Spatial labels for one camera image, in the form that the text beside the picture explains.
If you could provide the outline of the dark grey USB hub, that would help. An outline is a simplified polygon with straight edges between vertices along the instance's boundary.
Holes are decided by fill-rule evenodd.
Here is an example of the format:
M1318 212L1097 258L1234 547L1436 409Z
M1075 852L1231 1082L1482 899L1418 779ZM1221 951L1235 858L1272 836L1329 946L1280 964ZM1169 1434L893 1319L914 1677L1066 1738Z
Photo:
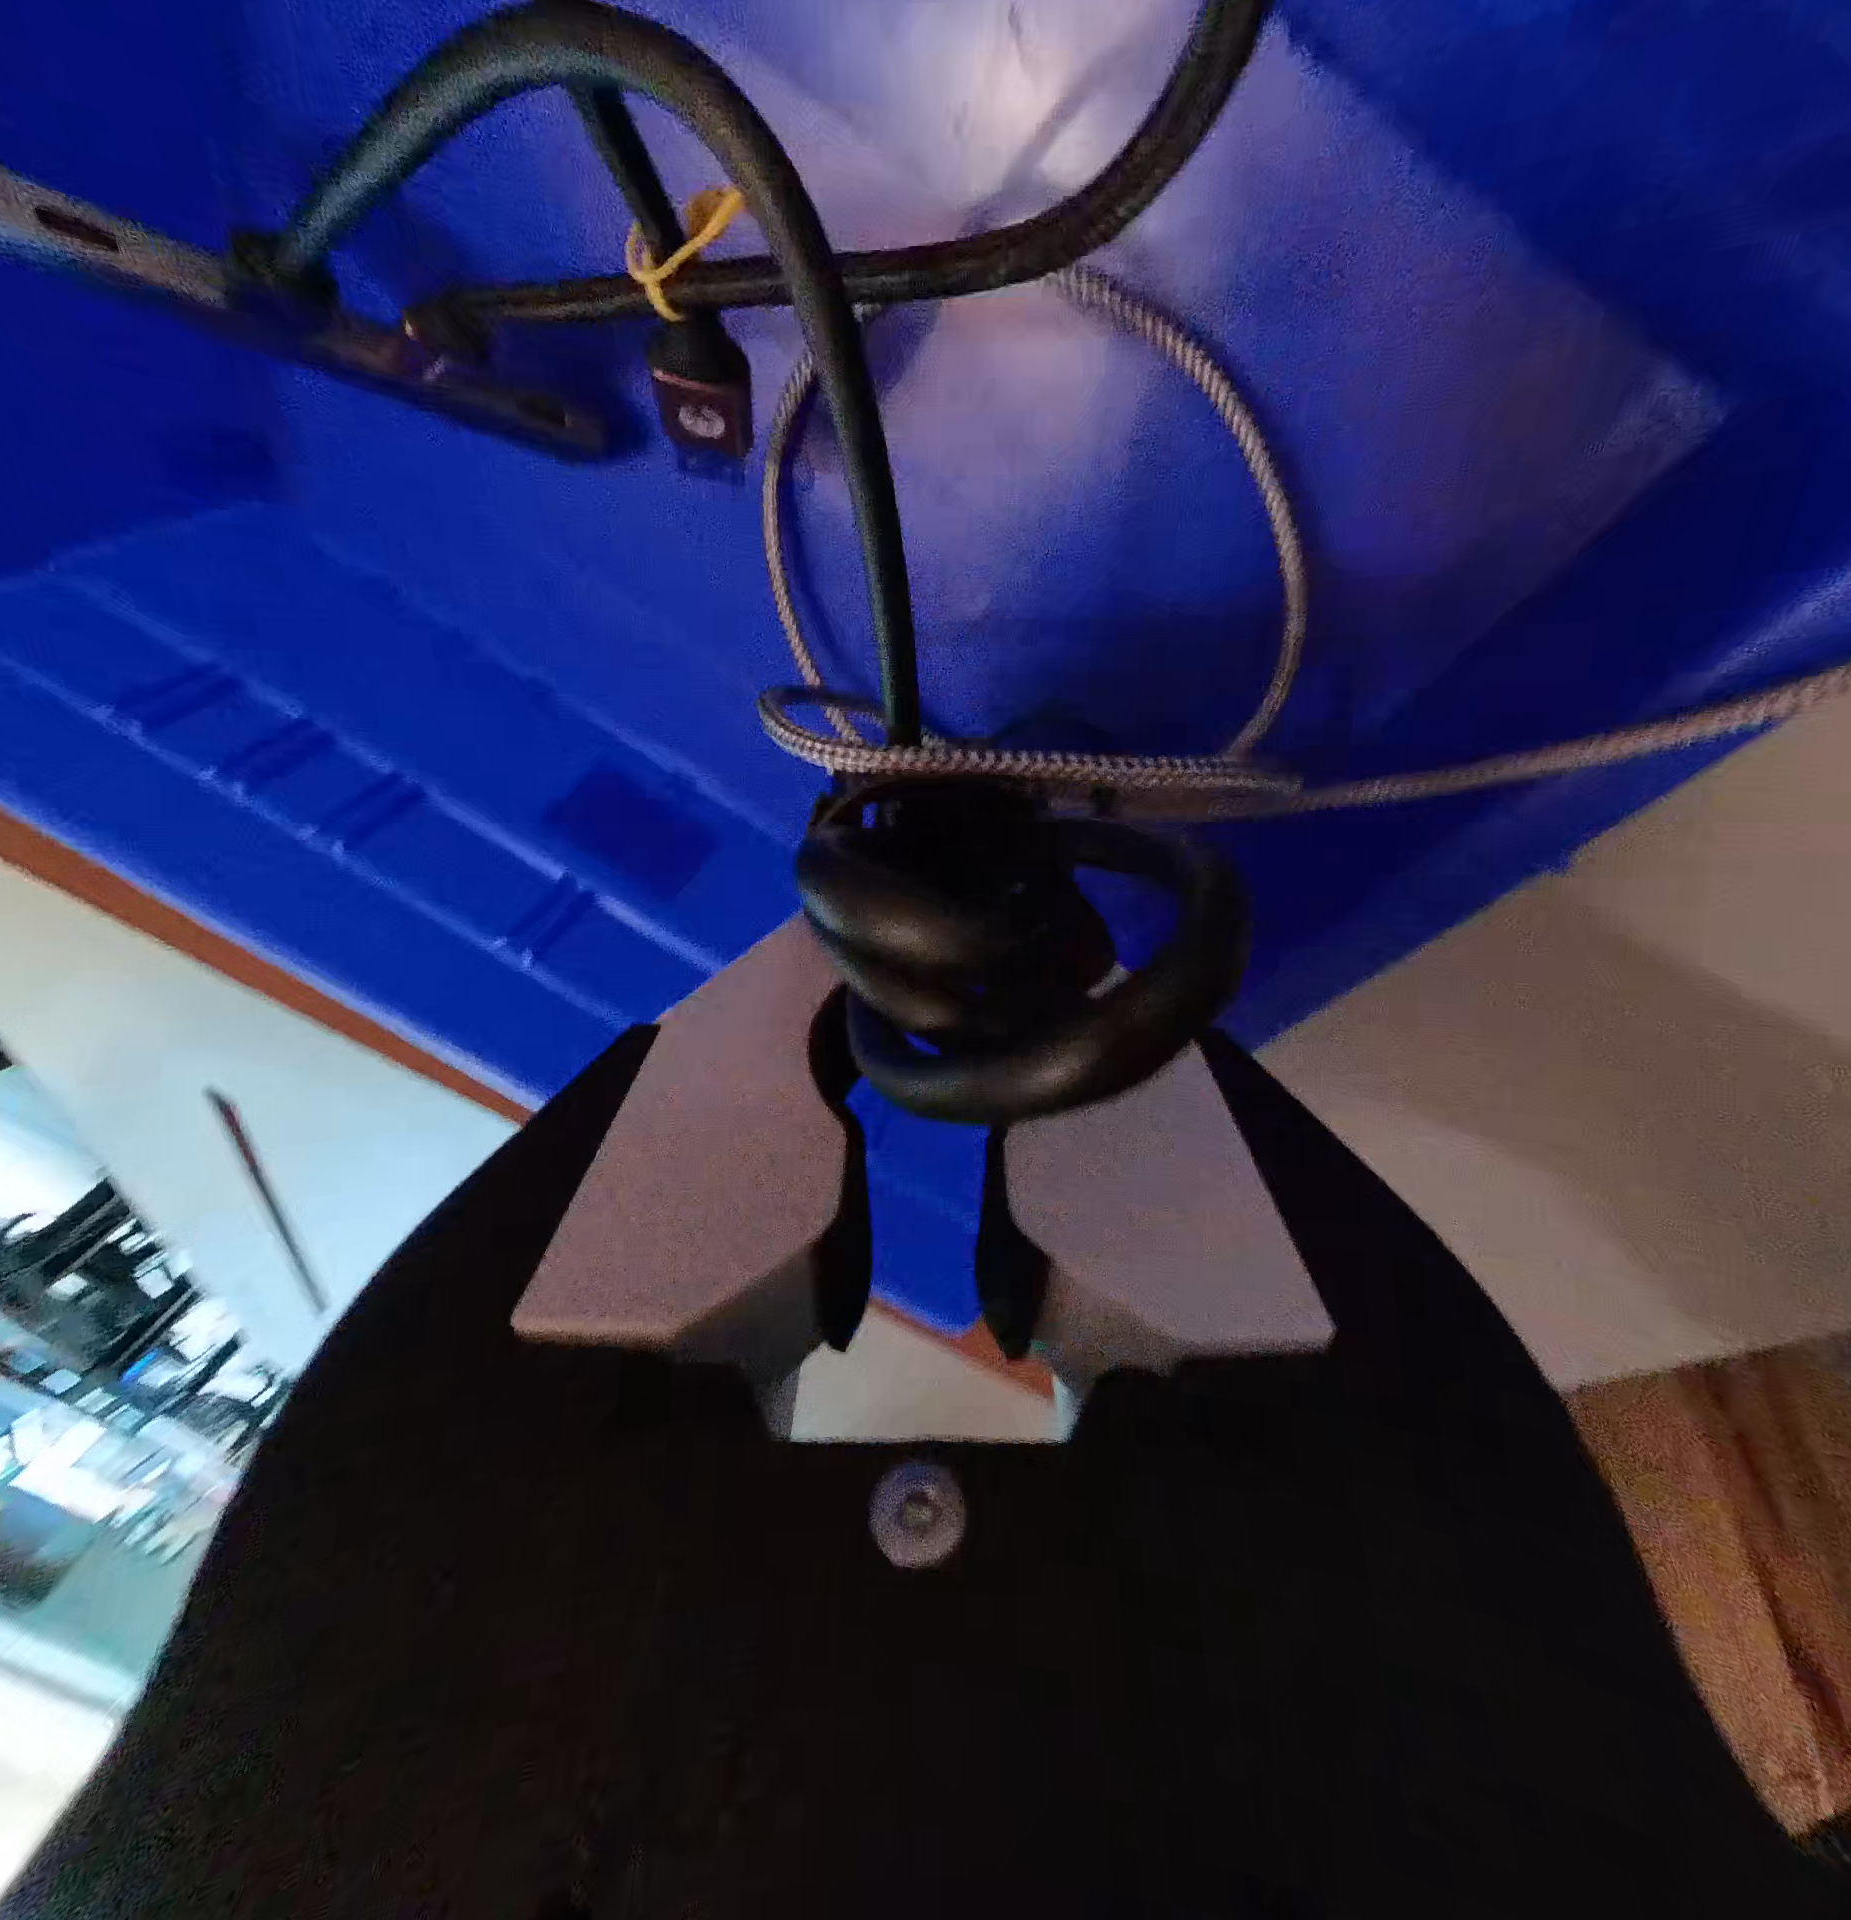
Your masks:
M1 166L0 258L148 302L283 366L569 466L600 464L609 451L601 418L575 401L508 386L462 353L426 346L336 302L264 292L236 255L194 246Z

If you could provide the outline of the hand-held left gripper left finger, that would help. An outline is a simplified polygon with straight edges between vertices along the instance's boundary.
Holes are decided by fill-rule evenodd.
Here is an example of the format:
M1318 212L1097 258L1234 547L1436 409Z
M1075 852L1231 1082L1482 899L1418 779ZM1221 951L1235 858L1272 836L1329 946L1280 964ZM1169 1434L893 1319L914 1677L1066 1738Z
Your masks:
M870 1292L844 1014L804 917L665 1011L510 1332L730 1370L791 1437L804 1363L852 1342Z

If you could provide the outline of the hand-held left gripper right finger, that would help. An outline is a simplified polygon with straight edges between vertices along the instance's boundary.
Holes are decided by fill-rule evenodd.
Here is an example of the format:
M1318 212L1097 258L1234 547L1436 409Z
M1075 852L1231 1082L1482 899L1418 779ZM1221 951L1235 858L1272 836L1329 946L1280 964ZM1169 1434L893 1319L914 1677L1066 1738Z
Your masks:
M1333 1338L1201 1044L1099 1105L986 1134L974 1278L1001 1352L1051 1376L1055 1436L1112 1374Z

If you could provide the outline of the blue bin with tag sticker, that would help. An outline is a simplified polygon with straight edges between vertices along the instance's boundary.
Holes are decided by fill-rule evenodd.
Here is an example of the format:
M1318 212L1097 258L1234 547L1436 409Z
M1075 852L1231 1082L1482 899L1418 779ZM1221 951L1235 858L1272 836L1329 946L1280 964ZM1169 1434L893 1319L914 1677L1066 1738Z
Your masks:
M289 213L495 5L0 5L0 163L194 244ZM1199 5L628 5L719 60L841 250L1053 202ZM454 142L336 258L390 315L609 269L558 97ZM1333 783L1540 745L1851 650L1851 5L1274 5L1103 264L1266 422L1314 564L1270 758ZM0 805L549 1094L793 910L818 776L745 486L687 478L638 323L505 366L564 466L0 260ZM1274 658L1274 552L1199 396L1039 292L893 313L930 712L1199 752ZM1393 974L1719 748L1226 830L1241 1041Z

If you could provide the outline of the grey desk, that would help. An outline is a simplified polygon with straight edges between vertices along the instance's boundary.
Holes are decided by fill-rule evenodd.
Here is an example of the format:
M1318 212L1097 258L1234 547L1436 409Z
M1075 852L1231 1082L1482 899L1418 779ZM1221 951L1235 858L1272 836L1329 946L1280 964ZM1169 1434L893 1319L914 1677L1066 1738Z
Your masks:
M1262 1057L1562 1388L1851 1332L1851 696Z

